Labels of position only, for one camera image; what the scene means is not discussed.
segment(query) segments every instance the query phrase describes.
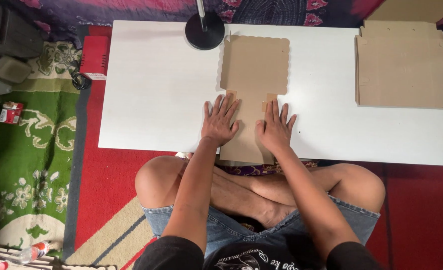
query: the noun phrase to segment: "white table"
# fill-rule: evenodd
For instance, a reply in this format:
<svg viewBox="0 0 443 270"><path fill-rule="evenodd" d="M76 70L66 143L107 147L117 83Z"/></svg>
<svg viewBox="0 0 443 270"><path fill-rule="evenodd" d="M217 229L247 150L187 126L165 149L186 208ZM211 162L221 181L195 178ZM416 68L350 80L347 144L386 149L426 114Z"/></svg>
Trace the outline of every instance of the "white table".
<svg viewBox="0 0 443 270"><path fill-rule="evenodd" d="M194 151L203 102L220 89L223 45L188 45L182 22L115 21L98 146ZM288 38L288 94L300 158L443 165L443 109L355 102L358 29L226 24L226 33Z"/></svg>

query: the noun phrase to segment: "black power cord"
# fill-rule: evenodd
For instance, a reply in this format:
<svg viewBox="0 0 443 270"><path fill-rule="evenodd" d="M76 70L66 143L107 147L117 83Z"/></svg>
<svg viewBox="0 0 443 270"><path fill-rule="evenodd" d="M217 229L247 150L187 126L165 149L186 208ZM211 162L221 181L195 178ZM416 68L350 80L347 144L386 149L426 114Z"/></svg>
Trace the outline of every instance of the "black power cord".
<svg viewBox="0 0 443 270"><path fill-rule="evenodd" d="M92 80L80 73L80 64L76 60L73 60L71 64L75 66L75 69L70 73L73 87L82 90L92 86Z"/></svg>

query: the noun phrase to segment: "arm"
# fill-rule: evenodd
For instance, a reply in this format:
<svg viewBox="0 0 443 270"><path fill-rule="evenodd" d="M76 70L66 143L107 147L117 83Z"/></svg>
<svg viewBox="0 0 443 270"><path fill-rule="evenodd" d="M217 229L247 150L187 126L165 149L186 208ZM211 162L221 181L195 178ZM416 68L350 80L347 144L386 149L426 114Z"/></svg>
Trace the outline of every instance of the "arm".
<svg viewBox="0 0 443 270"><path fill-rule="evenodd" d="M270 101L266 108L266 128L256 123L261 143L277 158L295 198L302 220L313 237L314 244L323 260L338 244L360 242L337 206L313 179L290 147L290 137L295 123L293 115L287 123L288 104L279 115L278 101Z"/></svg>
<svg viewBox="0 0 443 270"><path fill-rule="evenodd" d="M210 115L205 102L205 120L201 140L187 165L176 194L173 212L163 230L163 236L178 236L197 244L205 254L207 247L207 218L213 180L213 164L217 148L230 141L238 131L238 121L230 128L230 120L238 100L228 108L230 94L220 107L219 95Z"/></svg>

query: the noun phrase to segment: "denim shorts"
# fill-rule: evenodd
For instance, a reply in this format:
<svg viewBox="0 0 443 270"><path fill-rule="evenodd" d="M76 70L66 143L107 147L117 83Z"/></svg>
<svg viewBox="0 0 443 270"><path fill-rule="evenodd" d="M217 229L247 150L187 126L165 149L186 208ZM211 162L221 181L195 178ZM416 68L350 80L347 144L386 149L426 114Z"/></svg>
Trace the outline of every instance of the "denim shorts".
<svg viewBox="0 0 443 270"><path fill-rule="evenodd" d="M360 239L360 242L365 245L378 218L380 218L380 213L374 213L333 196L328 196L341 211L356 236L358 236L358 239ZM142 206L142 208L153 234L156 237L160 237L166 224L168 224L173 205L160 208L145 208ZM291 212L271 229L253 232L236 222L233 218L210 206L208 219L206 220L205 257L213 251L232 243L252 242L286 247L288 245L287 242L289 239L293 239L293 236L308 235L309 232L305 224L303 224L298 210Z"/></svg>

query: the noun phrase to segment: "black t-shirt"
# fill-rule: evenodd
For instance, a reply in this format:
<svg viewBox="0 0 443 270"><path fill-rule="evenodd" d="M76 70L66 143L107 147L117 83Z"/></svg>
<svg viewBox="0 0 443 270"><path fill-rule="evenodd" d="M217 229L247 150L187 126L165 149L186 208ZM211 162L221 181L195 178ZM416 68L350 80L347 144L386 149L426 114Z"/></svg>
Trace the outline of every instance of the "black t-shirt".
<svg viewBox="0 0 443 270"><path fill-rule="evenodd" d="M288 249L264 243L233 243L204 259L194 242L164 236L148 245L135 261L133 270L314 270L320 265L307 258L295 258ZM368 250L357 242L343 242L328 255L327 270L379 270Z"/></svg>

